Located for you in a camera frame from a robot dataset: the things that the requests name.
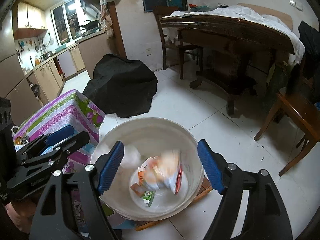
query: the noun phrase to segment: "kitchen counter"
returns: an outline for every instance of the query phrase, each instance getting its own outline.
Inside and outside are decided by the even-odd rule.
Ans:
[[[98,35],[101,35],[101,34],[104,34],[105,32],[104,31],[98,31],[98,32],[95,32],[95,33],[92,33],[88,36],[85,36],[79,40],[76,40],[76,43],[75,44],[72,44],[71,46],[68,46],[67,48],[63,49],[62,51],[59,51],[58,53],[54,54],[52,57],[49,57],[47,60],[45,60],[44,62],[41,62],[39,65],[35,66],[32,70],[30,70],[26,75],[25,77],[28,77],[29,75],[31,75],[34,71],[36,71],[38,68],[42,67],[43,65],[45,65],[46,63],[48,63],[50,60],[56,58],[57,56],[59,56],[60,54],[66,52],[67,50],[69,49],[72,49],[73,47],[77,46],[79,43],[83,42],[83,41],[86,41],[92,37],[95,37],[95,36],[98,36]]]
[[[73,47],[77,46],[77,44],[72,44],[71,46],[63,49],[62,51],[59,51],[58,53],[54,54],[52,57],[49,57],[47,60],[45,60],[44,62],[41,62],[39,65],[35,66],[32,70],[30,70],[26,75],[24,75],[25,77],[30,76],[34,71],[36,71],[38,68],[41,68],[43,65],[45,65],[46,63],[48,63],[50,60],[56,58],[57,56],[59,56],[60,54],[66,52],[69,49],[72,49]]]

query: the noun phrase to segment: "wooden table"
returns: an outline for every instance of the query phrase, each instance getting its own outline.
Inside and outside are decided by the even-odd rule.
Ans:
[[[289,37],[277,30],[243,19],[214,16],[177,16],[160,19],[162,28],[177,28],[179,40],[215,50],[213,69],[197,71],[197,88],[202,81],[216,84],[228,93],[227,113],[234,113],[234,101],[244,89],[255,84],[245,75],[253,52],[271,49],[275,61],[277,50],[294,54]]]

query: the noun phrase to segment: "person's hand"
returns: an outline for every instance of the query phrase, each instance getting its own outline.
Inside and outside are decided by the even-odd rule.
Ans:
[[[7,214],[16,227],[28,234],[31,229],[32,216],[36,212],[36,204],[30,199],[26,199],[23,201],[12,201],[6,207]]]

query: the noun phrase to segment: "window frame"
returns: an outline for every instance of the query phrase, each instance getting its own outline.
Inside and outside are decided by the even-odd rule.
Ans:
[[[68,23],[65,4],[70,2],[70,1],[72,1],[72,0],[64,0],[63,2],[59,3],[57,6],[55,6],[55,7],[50,9],[51,21],[52,21],[53,29],[54,29],[54,32],[56,34],[59,46],[61,46],[61,42],[60,42],[59,34],[58,34],[58,31],[57,31],[56,22],[54,20],[53,10],[58,8],[58,7],[60,7],[60,6],[62,6],[63,18],[64,18],[64,22],[65,22],[65,25],[66,25],[67,33],[68,33],[68,36],[69,36],[69,42],[72,42],[72,41],[75,41],[76,39],[79,39],[79,38],[76,38],[76,39],[72,38],[70,27],[69,27],[69,23]]]

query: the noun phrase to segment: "snack wrapper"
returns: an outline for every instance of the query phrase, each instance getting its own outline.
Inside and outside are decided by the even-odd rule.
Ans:
[[[182,178],[180,151],[167,151],[147,160],[142,174],[143,184],[152,191],[167,187],[175,195],[179,192]]]

